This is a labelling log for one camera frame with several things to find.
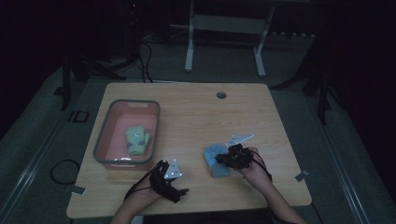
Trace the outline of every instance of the gray carpet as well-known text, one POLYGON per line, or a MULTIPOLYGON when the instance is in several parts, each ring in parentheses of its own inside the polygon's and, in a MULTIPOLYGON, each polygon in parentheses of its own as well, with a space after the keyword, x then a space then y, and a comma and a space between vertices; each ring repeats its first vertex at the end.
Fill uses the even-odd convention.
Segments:
MULTIPOLYGON (((252 49, 230 46, 211 47, 197 44, 193 71, 184 72, 186 45, 175 43, 154 44, 149 63, 149 72, 155 80, 186 82, 249 82, 277 84, 293 76, 304 57, 312 39, 305 37, 285 38, 270 35, 264 48, 263 60, 267 77, 257 77, 252 49)), ((149 56, 142 48, 143 58, 149 56)), ((140 80, 139 65, 120 72, 127 81, 140 80)), ((53 74, 41 91, 12 127, 0 144, 1 205, 12 191, 24 167, 35 153, 49 142, 53 126, 59 124, 59 132, 47 147, 38 173, 25 192, 7 223, 69 223, 66 207, 70 194, 65 186, 50 178, 50 169, 64 159, 82 161, 95 116, 106 84, 112 80, 93 77, 88 84, 74 82, 74 102, 68 111, 61 112, 62 98, 53 91, 61 85, 61 71, 53 74), (86 123, 67 122, 71 110, 90 112, 86 123)), ((330 98, 332 111, 326 112, 328 125, 323 127, 315 115, 316 97, 304 97, 301 93, 304 82, 296 83, 283 91, 272 91, 276 108, 285 126, 297 160, 303 170, 310 172, 307 186, 313 198, 313 206, 297 207, 309 223, 360 223, 348 200, 344 180, 337 171, 332 149, 336 150, 346 169, 350 183, 364 209, 368 223, 394 223, 395 204, 383 187, 364 145, 345 111, 330 98)), ((77 170, 65 163, 55 170, 57 178, 64 181, 76 179, 77 170)), ((172 223, 186 223, 173 216, 172 223)), ((76 219, 74 223, 108 223, 110 217, 76 219)))

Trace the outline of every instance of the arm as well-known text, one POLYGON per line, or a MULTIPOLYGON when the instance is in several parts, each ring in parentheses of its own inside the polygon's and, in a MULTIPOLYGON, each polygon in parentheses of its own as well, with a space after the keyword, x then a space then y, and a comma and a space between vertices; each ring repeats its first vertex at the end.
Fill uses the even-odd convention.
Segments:
POLYGON ((110 224, 131 224, 132 219, 139 212, 149 207, 152 203, 161 199, 161 195, 150 188, 149 176, 147 176, 117 210, 110 224))
MULTIPOLYGON (((249 149, 258 153, 258 150, 255 147, 250 147, 249 149)), ((258 155, 254 154, 253 159, 264 165, 258 155)), ((268 203, 268 207, 277 217, 292 223, 306 223, 283 198, 271 182, 268 175, 258 164, 253 162, 248 168, 241 169, 239 172, 253 188, 258 190, 264 196, 268 203)))

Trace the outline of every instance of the white table leg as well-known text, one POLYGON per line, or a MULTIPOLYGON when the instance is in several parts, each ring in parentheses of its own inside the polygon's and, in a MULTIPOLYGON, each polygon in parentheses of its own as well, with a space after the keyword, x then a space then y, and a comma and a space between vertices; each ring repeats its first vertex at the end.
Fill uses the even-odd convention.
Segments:
POLYGON ((189 26, 189 45, 187 46, 186 65, 184 70, 186 72, 192 71, 192 59, 194 57, 194 1, 190 0, 190 26, 189 26))
POLYGON ((271 24, 271 19, 274 16, 274 11, 275 11, 275 7, 271 7, 271 10, 270 10, 267 20, 266 20, 266 23, 262 27, 262 37, 260 38, 260 43, 257 47, 253 48, 254 58, 256 60, 257 72, 258 72, 259 77, 265 76, 264 65, 262 63, 262 47, 264 46, 265 38, 268 35, 268 29, 271 24))

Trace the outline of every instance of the green object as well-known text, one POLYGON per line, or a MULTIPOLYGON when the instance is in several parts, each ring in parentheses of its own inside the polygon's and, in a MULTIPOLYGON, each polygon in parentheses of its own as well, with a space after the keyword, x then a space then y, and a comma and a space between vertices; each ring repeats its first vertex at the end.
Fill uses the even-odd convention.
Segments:
POLYGON ((149 133, 145 132, 144 127, 129 127, 126 130, 126 138, 130 156, 145 154, 146 146, 149 142, 149 133))

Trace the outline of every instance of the pink plastic bin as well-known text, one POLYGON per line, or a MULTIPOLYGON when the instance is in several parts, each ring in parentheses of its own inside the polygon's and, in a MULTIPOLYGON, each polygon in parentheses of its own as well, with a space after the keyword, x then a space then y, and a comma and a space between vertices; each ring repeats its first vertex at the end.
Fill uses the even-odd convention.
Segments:
POLYGON ((93 150, 93 157, 107 169, 148 170, 154 154, 160 119, 160 105, 155 101, 117 100, 107 112, 93 150), (143 155, 128 155, 126 130, 143 126, 149 141, 143 155))

